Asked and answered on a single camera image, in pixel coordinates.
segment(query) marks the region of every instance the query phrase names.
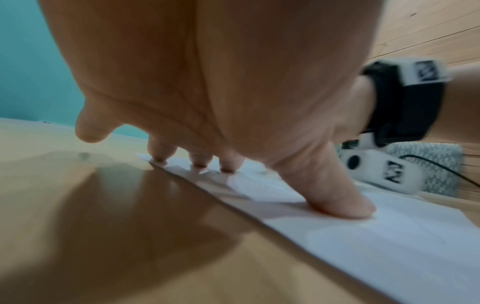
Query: black cable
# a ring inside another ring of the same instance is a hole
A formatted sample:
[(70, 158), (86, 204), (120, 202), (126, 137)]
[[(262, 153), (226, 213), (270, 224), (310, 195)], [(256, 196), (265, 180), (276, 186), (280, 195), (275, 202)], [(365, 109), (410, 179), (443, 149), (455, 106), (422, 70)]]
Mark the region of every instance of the black cable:
[(437, 163), (437, 162), (434, 162), (434, 161), (432, 161), (432, 160), (429, 160), (428, 158), (424, 158), (424, 157), (421, 157), (421, 156), (418, 156), (418, 155), (413, 155), (413, 154), (402, 155), (400, 158), (401, 158), (401, 159), (405, 159), (405, 158), (407, 158), (407, 157), (418, 158), (418, 159), (427, 161), (427, 162), (429, 162), (429, 163), (432, 163), (432, 164), (434, 164), (435, 166), (438, 166), (438, 167), (442, 168), (443, 170), (446, 170), (446, 171), (448, 171), (448, 172), (450, 172), (450, 173), (452, 173), (452, 174), (455, 174), (455, 175), (458, 176), (459, 178), (462, 178), (462, 179), (466, 180), (467, 182), (470, 182), (470, 183), (472, 183), (473, 185), (475, 185), (475, 186), (477, 186), (478, 188), (480, 188), (480, 184), (478, 184), (477, 182), (472, 181), (472, 180), (469, 179), (468, 177), (466, 177), (466, 176), (464, 176), (464, 175), (461, 175), (460, 173), (455, 172), (455, 171), (453, 171), (453, 170), (450, 169), (450, 168), (447, 168), (447, 167), (445, 167), (445, 166), (443, 166), (443, 165), (440, 165), (440, 164)]

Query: wooden wall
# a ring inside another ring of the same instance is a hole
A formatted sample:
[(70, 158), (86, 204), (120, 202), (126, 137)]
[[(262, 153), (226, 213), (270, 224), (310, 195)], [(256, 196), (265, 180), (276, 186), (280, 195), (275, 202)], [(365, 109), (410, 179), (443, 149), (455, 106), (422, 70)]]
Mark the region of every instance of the wooden wall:
[[(448, 65), (480, 61), (480, 0), (388, 1), (370, 59), (404, 56), (436, 57)], [(480, 145), (459, 144), (462, 174), (480, 182)], [(480, 202), (479, 188), (463, 180), (458, 188), (460, 198)]]

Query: white paper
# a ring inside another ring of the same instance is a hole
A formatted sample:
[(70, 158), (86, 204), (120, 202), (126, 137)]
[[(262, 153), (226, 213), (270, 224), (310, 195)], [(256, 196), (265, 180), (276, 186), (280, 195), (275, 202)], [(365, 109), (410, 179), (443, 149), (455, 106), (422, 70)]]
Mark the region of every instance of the white paper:
[(361, 187), (377, 212), (344, 220), (309, 209), (260, 163), (246, 161), (236, 174), (223, 174), (218, 159), (198, 170), (174, 157), (163, 168), (397, 301), (480, 303), (480, 229), (459, 210)]

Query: hand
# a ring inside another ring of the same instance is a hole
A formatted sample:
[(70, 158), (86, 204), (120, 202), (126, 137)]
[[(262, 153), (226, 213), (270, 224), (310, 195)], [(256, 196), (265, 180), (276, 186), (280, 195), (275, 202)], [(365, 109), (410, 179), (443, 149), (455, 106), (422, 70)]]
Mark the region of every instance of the hand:
[(235, 171), (245, 156), (276, 170), (322, 212), (374, 212), (334, 143), (358, 134), (373, 109), (371, 84), (356, 75), (380, 1), (350, 10), (342, 1), (40, 5), (86, 98), (75, 126), (80, 139), (98, 142), (130, 124), (149, 134), (156, 159), (182, 147), (195, 165), (216, 155), (223, 170)]

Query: finger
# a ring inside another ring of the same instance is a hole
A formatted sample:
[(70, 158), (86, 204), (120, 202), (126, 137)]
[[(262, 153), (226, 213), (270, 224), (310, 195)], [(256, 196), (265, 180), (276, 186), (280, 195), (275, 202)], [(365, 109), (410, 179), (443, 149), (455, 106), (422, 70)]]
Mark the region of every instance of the finger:
[(177, 147), (167, 144), (153, 136), (149, 136), (146, 150), (153, 159), (157, 161), (166, 161), (175, 154)]
[(189, 152), (188, 158), (193, 165), (200, 168), (205, 168), (210, 164), (214, 156), (203, 152)]
[(300, 153), (274, 169), (319, 211), (347, 218), (369, 217), (375, 212), (375, 206), (347, 175), (332, 143)]
[(87, 101), (75, 123), (75, 135), (78, 139), (96, 143), (107, 138), (122, 123), (93, 108)]
[(235, 172), (244, 164), (245, 158), (236, 152), (219, 156), (220, 170), (222, 172)]

